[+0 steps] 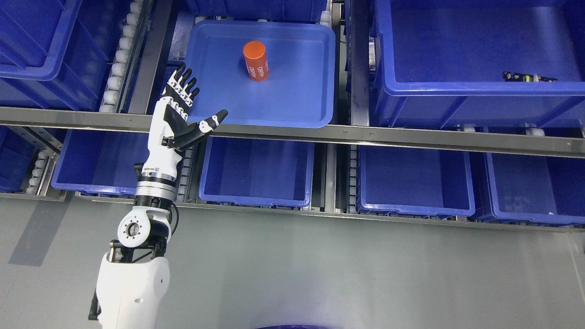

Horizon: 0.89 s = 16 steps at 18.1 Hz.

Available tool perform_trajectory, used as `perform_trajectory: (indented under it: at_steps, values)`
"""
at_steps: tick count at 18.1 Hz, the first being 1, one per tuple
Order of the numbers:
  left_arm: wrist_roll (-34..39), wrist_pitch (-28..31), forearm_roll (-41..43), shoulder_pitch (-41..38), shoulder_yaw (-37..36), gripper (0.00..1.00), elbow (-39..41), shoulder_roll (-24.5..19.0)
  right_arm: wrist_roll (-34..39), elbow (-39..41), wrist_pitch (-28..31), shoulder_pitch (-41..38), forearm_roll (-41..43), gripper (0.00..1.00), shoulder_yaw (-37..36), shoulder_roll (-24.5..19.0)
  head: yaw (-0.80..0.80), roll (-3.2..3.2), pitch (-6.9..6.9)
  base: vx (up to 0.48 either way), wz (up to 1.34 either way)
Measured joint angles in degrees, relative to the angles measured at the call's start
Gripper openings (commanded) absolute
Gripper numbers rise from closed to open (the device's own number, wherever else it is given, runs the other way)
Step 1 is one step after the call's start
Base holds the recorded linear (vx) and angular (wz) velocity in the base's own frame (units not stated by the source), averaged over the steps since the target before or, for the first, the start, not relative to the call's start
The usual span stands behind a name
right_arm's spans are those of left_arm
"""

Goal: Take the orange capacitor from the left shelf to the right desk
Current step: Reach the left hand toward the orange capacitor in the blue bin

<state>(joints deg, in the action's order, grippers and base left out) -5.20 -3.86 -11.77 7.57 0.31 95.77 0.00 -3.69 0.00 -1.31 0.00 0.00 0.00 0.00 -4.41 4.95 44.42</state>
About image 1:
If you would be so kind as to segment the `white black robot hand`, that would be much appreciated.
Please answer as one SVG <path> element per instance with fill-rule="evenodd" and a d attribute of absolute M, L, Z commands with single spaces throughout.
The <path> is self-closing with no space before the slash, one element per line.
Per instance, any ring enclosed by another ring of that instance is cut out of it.
<path fill-rule="evenodd" d="M 188 123 L 195 97 L 199 94 L 197 79 L 182 63 L 164 85 L 155 103 L 148 133 L 148 158 L 143 164 L 139 181 L 175 181 L 177 167 L 186 150 L 205 140 L 228 116 L 227 110 Z"/>

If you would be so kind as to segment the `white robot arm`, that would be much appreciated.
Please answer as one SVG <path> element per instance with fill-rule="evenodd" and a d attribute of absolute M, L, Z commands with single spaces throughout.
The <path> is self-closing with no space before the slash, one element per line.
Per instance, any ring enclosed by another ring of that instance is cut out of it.
<path fill-rule="evenodd" d="M 103 329 L 154 329 L 170 285 L 165 258 L 173 236 L 170 219 L 177 175 L 138 175 L 132 209 L 121 219 L 117 238 L 101 260 L 88 319 Z"/>

